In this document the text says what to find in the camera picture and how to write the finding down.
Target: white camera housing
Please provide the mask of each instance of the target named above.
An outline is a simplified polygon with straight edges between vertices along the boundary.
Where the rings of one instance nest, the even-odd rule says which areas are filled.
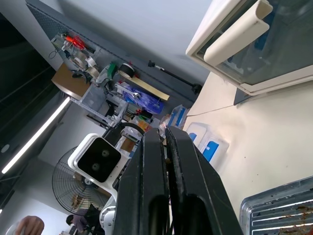
[[[103,146],[105,149],[102,151],[102,154],[100,153],[99,155],[99,151],[97,151],[94,154],[94,149],[97,146],[97,150],[99,150],[99,146]],[[112,152],[112,154],[115,155],[113,159],[113,163],[110,163],[110,167],[108,168],[108,170],[106,170],[105,175],[108,175],[108,177],[106,178],[105,181],[103,180],[99,180],[99,179],[95,179],[95,177],[92,177],[90,174],[86,173],[86,171],[91,172],[91,174],[93,174],[91,170],[91,168],[93,168],[93,170],[97,167],[102,167],[100,166],[98,163],[94,163],[92,165],[91,168],[85,168],[85,164],[84,162],[86,161],[93,161],[93,159],[91,159],[92,157],[94,157],[94,155],[97,156],[98,160],[103,160],[102,157],[106,157],[106,151],[110,150],[110,152]],[[100,135],[98,134],[88,134],[83,141],[77,146],[77,148],[75,149],[75,151],[71,154],[71,156],[69,157],[67,164],[69,165],[70,168],[72,168],[73,170],[75,170],[77,173],[81,174],[82,176],[84,176],[86,179],[90,180],[91,182],[93,182],[94,184],[98,185],[99,187],[103,188],[104,190],[106,190],[107,192],[109,192],[113,198],[115,199],[115,201],[117,200],[117,191],[113,188],[113,183],[116,180],[116,178],[118,177],[118,175],[120,174],[121,170],[123,169],[123,167],[125,166],[125,164],[127,163],[129,157],[123,155],[122,153],[120,153],[116,148],[114,148],[114,146],[112,146],[110,143],[108,143],[105,139],[103,139]]]

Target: oven door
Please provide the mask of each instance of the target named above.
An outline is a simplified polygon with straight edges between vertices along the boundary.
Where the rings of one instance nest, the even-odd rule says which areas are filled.
[[[313,80],[313,1],[240,1],[187,54],[251,95]]]

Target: cardboard box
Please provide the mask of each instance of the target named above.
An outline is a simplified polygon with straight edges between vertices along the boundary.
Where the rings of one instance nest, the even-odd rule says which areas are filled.
[[[61,91],[77,100],[80,100],[89,88],[89,84],[85,84],[83,77],[72,78],[72,72],[68,70],[65,64],[60,66],[59,70],[53,76],[52,82]]]

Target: fan grille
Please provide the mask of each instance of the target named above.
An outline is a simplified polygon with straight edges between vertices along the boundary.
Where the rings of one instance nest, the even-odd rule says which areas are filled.
[[[72,214],[84,215],[91,204],[102,209],[108,200],[103,189],[71,169],[67,160],[76,149],[69,150],[57,163],[52,175],[52,189],[60,205]]]

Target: ceiling light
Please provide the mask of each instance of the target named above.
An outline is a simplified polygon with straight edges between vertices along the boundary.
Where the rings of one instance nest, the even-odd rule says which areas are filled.
[[[58,116],[58,114],[65,108],[65,106],[69,103],[69,97],[63,101],[63,103],[58,107],[58,109],[49,117],[49,119],[45,122],[44,125],[34,134],[32,138],[24,145],[23,148],[14,156],[14,158],[5,166],[2,170],[2,174],[5,174],[17,161],[21,158],[21,156],[26,152],[26,150],[38,139],[38,137],[45,131],[45,129],[53,122],[53,120]]]

